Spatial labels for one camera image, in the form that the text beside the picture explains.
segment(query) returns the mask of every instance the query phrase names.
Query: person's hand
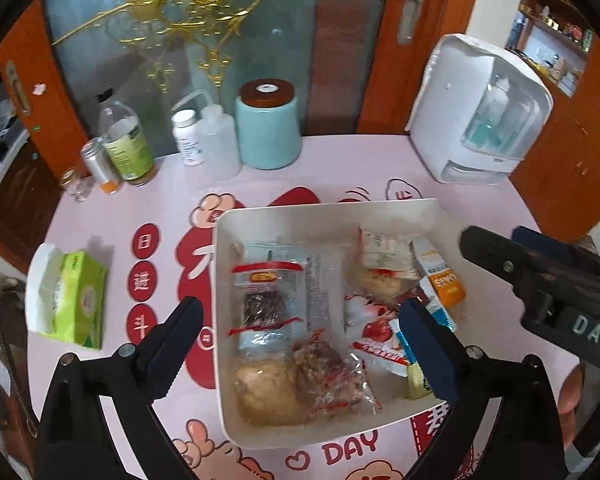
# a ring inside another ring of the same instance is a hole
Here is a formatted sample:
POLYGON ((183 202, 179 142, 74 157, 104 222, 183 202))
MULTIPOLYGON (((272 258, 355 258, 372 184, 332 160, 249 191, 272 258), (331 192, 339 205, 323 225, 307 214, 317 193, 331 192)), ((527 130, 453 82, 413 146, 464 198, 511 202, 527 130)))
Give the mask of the person's hand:
POLYGON ((558 416, 562 430, 562 444, 569 447, 576 436, 575 409, 582 397, 584 365, 576 366, 567 376, 558 396, 558 416))

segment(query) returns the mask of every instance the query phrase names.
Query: white plastic box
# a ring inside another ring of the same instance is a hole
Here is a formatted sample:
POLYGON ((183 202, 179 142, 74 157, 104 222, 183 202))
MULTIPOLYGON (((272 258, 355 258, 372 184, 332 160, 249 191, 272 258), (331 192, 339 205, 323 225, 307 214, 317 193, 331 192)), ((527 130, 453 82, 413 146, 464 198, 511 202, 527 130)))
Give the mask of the white plastic box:
MULTIPOLYGON (((441 401, 433 395, 418 400, 395 399, 406 390, 405 379, 383 375, 386 380, 374 381, 376 396, 382 409, 375 415, 336 416, 328 422, 312 422, 304 426, 254 428, 238 412, 238 400, 232 371, 237 363, 235 340, 227 336, 239 314, 232 311, 232 268, 239 263, 236 244, 248 242, 346 242, 356 240, 360 225, 387 233, 423 234, 451 266, 465 286, 467 297, 463 319, 458 322, 456 335, 464 345, 477 344, 487 354, 491 349, 493 316, 489 306, 481 301, 480 291, 487 275, 483 270, 462 258, 458 239, 465 224, 447 215, 433 199, 392 202, 350 202, 252 209, 234 209, 223 214, 216 225, 215 284, 213 318, 216 328, 214 365, 216 388, 222 428, 226 436, 246 449, 276 447, 298 448, 308 444, 334 440, 349 434, 360 434, 381 426, 404 420, 424 412, 441 401)), ((344 336, 342 306, 332 312, 333 329, 344 336)))

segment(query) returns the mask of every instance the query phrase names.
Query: tissue box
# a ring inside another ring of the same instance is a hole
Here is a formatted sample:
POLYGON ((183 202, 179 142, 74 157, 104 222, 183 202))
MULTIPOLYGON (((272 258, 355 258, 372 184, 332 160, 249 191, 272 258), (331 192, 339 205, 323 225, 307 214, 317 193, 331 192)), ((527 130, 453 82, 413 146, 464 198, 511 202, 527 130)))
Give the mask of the tissue box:
POLYGON ((102 348, 102 298, 106 270, 83 252, 64 256, 56 285, 55 333, 62 341, 102 348))
POLYGON ((29 267, 27 328, 87 348, 102 348, 106 268, 83 251, 42 244, 29 267))

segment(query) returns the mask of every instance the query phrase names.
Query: glass door panel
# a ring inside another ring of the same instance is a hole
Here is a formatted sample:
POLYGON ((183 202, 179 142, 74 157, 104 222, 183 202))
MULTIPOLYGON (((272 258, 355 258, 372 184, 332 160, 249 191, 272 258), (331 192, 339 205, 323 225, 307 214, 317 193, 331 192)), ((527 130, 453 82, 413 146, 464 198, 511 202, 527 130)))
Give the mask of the glass door panel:
MULTIPOLYGON (((305 134, 353 133, 384 0, 44 0, 56 56, 88 133, 113 87, 154 156, 176 152, 171 108, 199 89, 229 113, 240 86, 291 82, 305 134)), ((200 110, 203 100, 193 107, 200 110)))

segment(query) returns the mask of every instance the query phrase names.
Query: pink tablecloth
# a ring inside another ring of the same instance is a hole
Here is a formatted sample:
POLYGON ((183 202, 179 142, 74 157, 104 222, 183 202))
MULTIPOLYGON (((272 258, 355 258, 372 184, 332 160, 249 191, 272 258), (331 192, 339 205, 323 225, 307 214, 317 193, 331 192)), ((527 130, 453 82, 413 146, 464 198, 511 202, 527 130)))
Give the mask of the pink tablecloth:
MULTIPOLYGON (((81 359, 111 355, 122 343, 140 341, 156 321, 164 321, 180 297, 194 294, 210 302, 212 228, 228 208, 422 196, 439 199, 443 209, 468 224, 503 235, 520 224, 536 228, 508 180, 498 186, 439 184, 402 136, 305 138, 301 156, 288 168, 244 168, 227 182, 210 181, 203 165, 185 167, 179 155, 167 156, 159 165, 157 177, 143 187, 125 186, 113 196, 96 189, 84 203, 63 197, 58 206, 46 241, 65 252, 87 250, 110 269, 104 344, 96 352, 29 335, 29 383, 38 414, 63 353, 76 352, 81 359)), ((506 283, 487 276, 484 286, 498 327, 500 355, 494 357, 520 360, 527 353, 538 354, 557 394, 577 358, 520 327, 522 304, 506 283)), ((377 431, 302 449, 242 450, 227 442, 220 428, 211 373, 213 338, 212 328, 205 328, 169 395, 154 404, 201 480, 398 480, 446 413, 442 405, 377 431)), ((112 403, 104 399, 103 405, 126 469, 143 477, 112 403)), ((491 417, 495 407, 490 407, 491 417)), ((485 431, 478 432, 465 471, 479 458, 485 438, 485 431)))

